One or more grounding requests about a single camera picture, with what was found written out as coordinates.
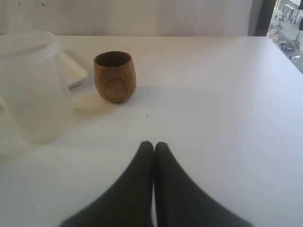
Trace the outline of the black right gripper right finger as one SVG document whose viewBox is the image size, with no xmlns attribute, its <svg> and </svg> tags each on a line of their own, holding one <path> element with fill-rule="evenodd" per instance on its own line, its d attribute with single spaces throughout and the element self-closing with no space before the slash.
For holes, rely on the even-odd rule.
<svg viewBox="0 0 303 227">
<path fill-rule="evenodd" d="M 155 147 L 154 188 L 160 227 L 251 226 L 200 189 L 165 142 L 159 142 Z"/>
</svg>

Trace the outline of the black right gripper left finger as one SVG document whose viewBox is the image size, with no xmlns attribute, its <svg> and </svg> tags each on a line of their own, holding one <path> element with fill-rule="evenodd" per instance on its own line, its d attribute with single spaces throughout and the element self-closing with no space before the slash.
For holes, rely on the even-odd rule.
<svg viewBox="0 0 303 227">
<path fill-rule="evenodd" d="M 99 198 L 62 227 L 151 227 L 153 145 L 141 142 L 131 163 Z"/>
</svg>

